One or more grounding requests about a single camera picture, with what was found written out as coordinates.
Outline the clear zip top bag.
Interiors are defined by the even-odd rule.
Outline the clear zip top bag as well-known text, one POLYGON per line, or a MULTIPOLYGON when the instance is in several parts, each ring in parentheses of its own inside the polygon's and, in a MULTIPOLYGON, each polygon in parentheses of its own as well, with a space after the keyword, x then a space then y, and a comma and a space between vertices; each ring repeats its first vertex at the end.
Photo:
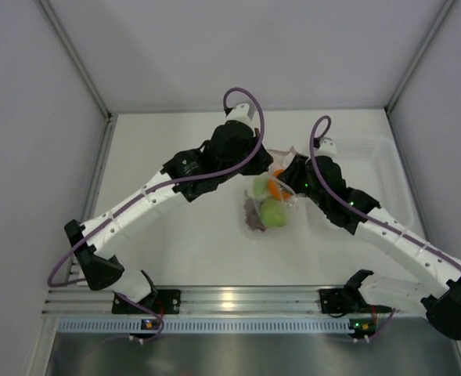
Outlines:
POLYGON ((268 149, 272 163, 259 175, 243 181, 243 230, 246 234, 280 233, 293 227, 299 196, 279 175, 290 166, 299 152, 291 146, 285 150, 268 149))

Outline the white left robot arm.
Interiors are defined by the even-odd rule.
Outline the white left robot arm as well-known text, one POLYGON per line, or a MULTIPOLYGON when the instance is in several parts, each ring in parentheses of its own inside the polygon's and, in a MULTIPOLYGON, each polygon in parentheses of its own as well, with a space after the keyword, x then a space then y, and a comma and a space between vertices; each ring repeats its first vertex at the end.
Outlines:
POLYGON ((241 121, 219 125, 201 146, 183 150, 115 208, 87 222, 71 220, 64 231, 92 291, 112 289, 140 313, 157 302, 146 271, 124 266, 119 259, 127 240, 168 212, 215 191, 235 175, 266 172, 272 157, 262 145, 263 129, 241 121))

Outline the fake white cauliflower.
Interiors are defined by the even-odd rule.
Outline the fake white cauliflower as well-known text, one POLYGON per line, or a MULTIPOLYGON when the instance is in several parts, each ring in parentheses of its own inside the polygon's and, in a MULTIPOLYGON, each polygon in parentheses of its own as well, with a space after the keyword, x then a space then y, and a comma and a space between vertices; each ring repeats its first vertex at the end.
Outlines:
POLYGON ((269 178, 266 175, 255 176, 251 184, 252 198, 256 200, 264 200, 270 196, 268 189, 269 178))

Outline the fake orange persimmon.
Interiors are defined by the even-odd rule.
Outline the fake orange persimmon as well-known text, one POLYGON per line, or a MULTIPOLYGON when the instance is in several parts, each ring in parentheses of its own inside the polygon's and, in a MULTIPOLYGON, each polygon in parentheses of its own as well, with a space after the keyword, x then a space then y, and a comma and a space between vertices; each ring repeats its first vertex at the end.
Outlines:
POLYGON ((271 197, 278 201, 288 201, 292 197, 292 193, 279 183, 277 179, 279 174, 284 172, 283 169, 276 169, 269 174, 268 189, 271 197))

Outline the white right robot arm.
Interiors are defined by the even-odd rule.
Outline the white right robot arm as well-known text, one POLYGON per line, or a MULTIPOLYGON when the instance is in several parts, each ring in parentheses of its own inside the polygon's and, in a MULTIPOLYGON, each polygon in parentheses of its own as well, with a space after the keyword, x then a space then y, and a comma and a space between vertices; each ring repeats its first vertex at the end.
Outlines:
POLYGON ((348 186, 331 157, 297 155, 277 178, 310 199, 333 225, 378 248, 417 280, 412 284, 359 271, 345 284, 348 307, 388 306, 414 313, 461 341, 461 260, 407 230, 374 197, 348 186))

